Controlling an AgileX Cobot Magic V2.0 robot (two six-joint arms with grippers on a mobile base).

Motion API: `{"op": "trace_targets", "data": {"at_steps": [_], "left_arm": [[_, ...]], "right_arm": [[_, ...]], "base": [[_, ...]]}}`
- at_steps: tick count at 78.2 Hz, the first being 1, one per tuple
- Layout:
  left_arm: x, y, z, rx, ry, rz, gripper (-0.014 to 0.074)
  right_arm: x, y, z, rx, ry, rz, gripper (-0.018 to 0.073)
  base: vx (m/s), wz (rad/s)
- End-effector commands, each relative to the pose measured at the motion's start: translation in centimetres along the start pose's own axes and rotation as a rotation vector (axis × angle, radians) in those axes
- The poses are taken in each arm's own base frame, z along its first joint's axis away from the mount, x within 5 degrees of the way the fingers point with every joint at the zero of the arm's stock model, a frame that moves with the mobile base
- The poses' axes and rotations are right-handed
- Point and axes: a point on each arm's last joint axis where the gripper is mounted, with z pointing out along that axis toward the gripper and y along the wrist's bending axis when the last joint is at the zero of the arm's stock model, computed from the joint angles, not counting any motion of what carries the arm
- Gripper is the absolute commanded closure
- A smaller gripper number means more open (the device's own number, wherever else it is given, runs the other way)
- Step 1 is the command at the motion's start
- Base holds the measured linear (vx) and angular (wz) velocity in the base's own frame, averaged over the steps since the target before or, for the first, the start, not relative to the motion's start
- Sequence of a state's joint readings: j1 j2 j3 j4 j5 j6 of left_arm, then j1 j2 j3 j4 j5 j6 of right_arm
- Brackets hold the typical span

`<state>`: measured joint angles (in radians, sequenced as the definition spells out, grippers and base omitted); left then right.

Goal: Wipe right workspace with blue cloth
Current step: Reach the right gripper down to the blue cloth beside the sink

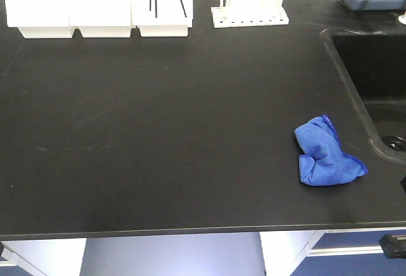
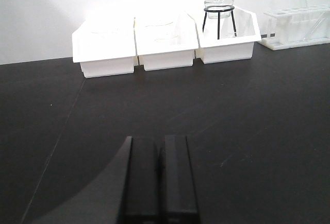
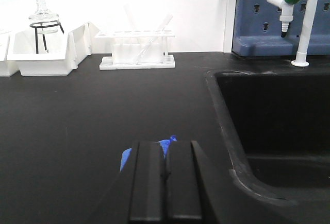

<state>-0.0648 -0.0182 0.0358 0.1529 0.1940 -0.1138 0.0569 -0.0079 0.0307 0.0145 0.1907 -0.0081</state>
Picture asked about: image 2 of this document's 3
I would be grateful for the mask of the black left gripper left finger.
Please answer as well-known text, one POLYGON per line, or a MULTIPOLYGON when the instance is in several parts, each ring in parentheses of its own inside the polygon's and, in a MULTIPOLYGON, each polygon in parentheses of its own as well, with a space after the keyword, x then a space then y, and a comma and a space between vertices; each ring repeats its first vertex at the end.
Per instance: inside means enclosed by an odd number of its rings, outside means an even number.
POLYGON ((119 223, 160 223, 158 171, 154 139, 133 136, 119 223))

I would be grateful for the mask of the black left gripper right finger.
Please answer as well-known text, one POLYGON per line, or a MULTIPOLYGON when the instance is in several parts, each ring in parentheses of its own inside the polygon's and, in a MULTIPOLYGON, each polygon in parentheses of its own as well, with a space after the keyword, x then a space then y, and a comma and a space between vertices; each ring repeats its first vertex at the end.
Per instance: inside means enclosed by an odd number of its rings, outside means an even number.
POLYGON ((200 223, 187 137, 167 135, 160 150, 162 223, 200 223))

